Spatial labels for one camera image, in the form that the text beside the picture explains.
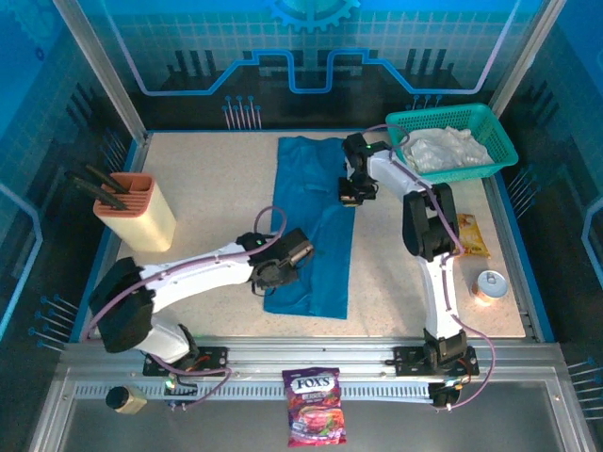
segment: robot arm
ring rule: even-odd
[[[421,179],[389,151],[384,142],[367,144],[362,134],[344,140],[350,176],[339,180],[339,197],[344,205],[358,206],[376,198],[376,184],[386,186],[402,204],[402,238],[422,270],[427,300],[424,329],[425,355],[433,369],[446,368],[466,353],[466,334],[452,318],[458,316],[452,280],[454,242],[434,210],[426,187],[435,194],[449,227],[458,235],[452,192],[447,184],[432,185]]]
[[[132,292],[99,320],[106,351],[136,348],[174,367],[190,368],[198,355],[192,336],[183,325],[156,314],[178,300],[224,285],[251,282],[254,292],[256,287],[271,290],[293,283],[298,279],[298,263],[311,258],[314,247],[301,229],[295,229],[254,252],[271,238],[246,233],[218,250],[168,264],[137,266],[132,258],[116,262],[90,296],[94,315],[133,284],[161,276]]]

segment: fox's candy bag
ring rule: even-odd
[[[289,447],[344,444],[339,369],[311,367],[283,371],[289,418]]]

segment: knife block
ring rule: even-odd
[[[176,219],[155,178],[134,172],[114,172],[111,177],[130,193],[115,193],[105,184],[102,188],[123,202],[127,210],[117,210],[97,200],[92,207],[94,215],[134,251],[169,250]]]

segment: yellow packet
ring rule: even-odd
[[[490,251],[481,238],[480,228],[475,216],[469,214],[458,214],[459,232],[461,244],[464,248],[462,256],[490,257]]]

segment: blue wall panel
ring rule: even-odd
[[[601,17],[600,2],[567,1],[502,118],[520,155],[503,176],[570,362],[603,360]]]
[[[148,128],[238,129],[369,125],[487,102],[540,6],[87,0],[84,10]],[[253,105],[229,104],[237,95]]]
[[[0,59],[0,450],[13,451],[27,449],[57,360],[49,347],[71,327],[41,301],[79,304],[104,230],[64,172],[118,170],[130,138],[52,2],[0,0]]]

